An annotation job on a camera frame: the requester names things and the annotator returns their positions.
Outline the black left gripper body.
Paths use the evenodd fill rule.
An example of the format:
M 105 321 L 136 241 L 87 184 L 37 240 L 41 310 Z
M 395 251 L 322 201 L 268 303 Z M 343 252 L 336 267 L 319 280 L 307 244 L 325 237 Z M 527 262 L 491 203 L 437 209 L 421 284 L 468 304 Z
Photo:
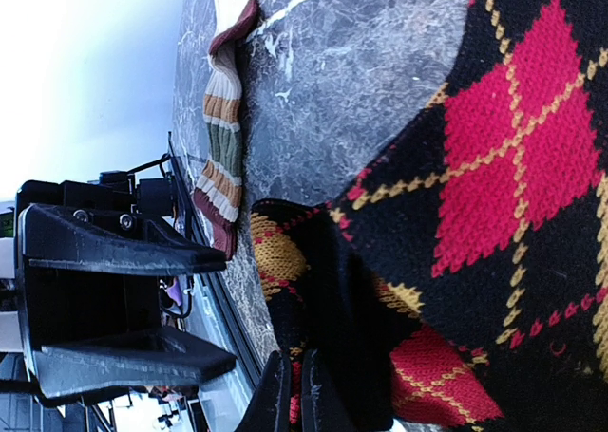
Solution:
M 100 339 L 128 332 L 166 328 L 160 281 L 165 276 L 34 268 L 19 254 L 19 215 L 30 204 L 121 211 L 137 214 L 130 197 L 110 188 L 66 181 L 29 180 L 19 189 L 15 209 L 15 268 L 28 387 L 44 404 L 93 402 L 129 388 L 81 397 L 49 399 L 33 375 L 33 352 L 42 346 Z

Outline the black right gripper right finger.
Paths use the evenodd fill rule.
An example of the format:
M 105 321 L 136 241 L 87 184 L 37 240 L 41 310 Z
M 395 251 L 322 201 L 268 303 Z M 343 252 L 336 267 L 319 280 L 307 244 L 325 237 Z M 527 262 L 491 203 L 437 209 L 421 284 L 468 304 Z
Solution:
M 317 349 L 304 357 L 300 401 L 304 432 L 356 431 Z

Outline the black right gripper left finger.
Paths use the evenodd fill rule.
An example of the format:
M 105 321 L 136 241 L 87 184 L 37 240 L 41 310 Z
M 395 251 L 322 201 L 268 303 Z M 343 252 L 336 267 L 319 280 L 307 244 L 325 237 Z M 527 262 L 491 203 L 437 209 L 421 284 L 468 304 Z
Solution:
M 273 351 L 236 432 L 288 432 L 291 390 L 290 359 Z

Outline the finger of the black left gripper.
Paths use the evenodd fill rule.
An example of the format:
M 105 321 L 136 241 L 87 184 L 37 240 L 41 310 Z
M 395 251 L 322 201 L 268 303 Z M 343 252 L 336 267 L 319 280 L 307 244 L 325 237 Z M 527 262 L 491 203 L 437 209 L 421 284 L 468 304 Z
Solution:
M 174 328 L 42 346 L 33 375 L 49 399 L 156 385 L 200 385 L 233 370 L 233 353 Z
M 42 203 L 19 215 L 19 254 L 34 268 L 135 276 L 226 268 L 224 252 L 186 239 L 159 216 Z

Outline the black argyle sock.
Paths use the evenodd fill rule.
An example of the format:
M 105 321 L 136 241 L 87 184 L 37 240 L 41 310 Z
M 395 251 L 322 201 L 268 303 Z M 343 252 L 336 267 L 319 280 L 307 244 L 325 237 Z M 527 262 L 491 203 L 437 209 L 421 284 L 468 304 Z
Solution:
M 607 0 L 469 0 L 434 98 L 338 196 L 257 202 L 292 365 L 356 431 L 607 427 Z

